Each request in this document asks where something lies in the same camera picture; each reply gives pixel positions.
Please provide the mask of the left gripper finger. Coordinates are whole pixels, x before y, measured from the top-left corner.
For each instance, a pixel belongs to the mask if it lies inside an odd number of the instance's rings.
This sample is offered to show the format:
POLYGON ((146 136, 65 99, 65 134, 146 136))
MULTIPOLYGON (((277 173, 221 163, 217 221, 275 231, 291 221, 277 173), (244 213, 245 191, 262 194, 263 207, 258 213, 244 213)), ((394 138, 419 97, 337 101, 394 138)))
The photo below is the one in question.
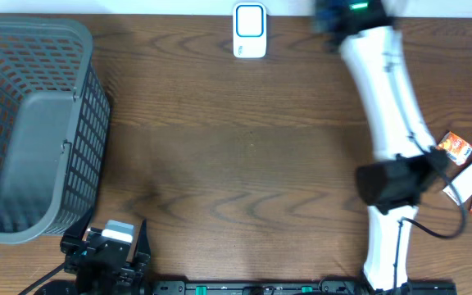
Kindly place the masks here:
POLYGON ((72 226, 70 226, 62 236, 61 246, 79 245, 88 228, 93 216, 93 208, 90 207, 72 226))
POLYGON ((143 220, 134 250, 133 263, 137 270, 145 270, 151 260, 151 248, 147 235, 147 220, 143 220))

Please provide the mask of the orange snack packet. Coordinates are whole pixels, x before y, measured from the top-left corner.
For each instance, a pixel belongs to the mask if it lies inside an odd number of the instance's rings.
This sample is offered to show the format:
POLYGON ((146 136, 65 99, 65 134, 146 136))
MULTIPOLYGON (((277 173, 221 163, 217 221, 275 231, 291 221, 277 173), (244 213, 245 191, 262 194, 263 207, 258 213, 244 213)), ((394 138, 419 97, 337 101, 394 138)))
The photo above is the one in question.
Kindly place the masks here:
POLYGON ((457 166, 465 164, 472 153, 472 145, 451 131, 441 139, 437 149, 444 150, 457 166))

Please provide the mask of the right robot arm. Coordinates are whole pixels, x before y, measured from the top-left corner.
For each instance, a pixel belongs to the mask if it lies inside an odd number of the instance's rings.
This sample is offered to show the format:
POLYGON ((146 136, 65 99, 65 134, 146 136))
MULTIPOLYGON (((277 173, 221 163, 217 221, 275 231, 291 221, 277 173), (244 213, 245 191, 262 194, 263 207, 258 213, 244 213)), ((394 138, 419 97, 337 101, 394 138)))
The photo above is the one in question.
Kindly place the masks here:
POLYGON ((370 128, 374 161, 355 172, 369 218, 362 268, 372 294, 453 294, 454 284, 411 281, 406 271, 420 196, 447 168, 415 98, 402 33, 381 1, 317 1, 315 31, 347 66, 370 128))

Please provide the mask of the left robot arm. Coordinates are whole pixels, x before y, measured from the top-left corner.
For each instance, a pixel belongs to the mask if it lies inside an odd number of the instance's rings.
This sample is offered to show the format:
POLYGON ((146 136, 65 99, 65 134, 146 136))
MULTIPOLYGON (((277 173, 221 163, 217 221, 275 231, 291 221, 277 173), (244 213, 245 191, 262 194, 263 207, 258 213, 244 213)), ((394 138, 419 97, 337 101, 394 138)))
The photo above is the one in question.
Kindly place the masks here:
POLYGON ((151 260, 147 221, 134 226, 109 220, 104 229, 89 226, 87 210, 63 234, 60 248, 64 262, 39 281, 38 295, 48 294, 149 294, 144 282, 151 260))

